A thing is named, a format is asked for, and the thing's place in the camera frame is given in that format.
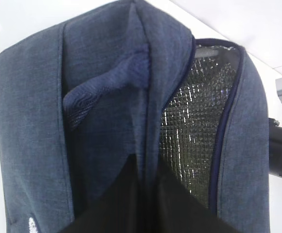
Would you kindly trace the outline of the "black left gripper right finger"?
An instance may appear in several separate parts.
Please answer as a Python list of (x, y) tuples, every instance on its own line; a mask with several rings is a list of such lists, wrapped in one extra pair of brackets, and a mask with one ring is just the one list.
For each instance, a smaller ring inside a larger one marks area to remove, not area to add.
[(154, 233), (237, 233), (204, 207), (159, 161), (155, 190)]

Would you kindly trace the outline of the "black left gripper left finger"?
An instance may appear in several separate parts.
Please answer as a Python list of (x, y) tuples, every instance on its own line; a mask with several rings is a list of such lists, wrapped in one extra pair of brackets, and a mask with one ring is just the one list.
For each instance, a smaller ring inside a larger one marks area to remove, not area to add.
[(129, 155), (114, 183), (63, 233), (141, 233), (136, 155)]

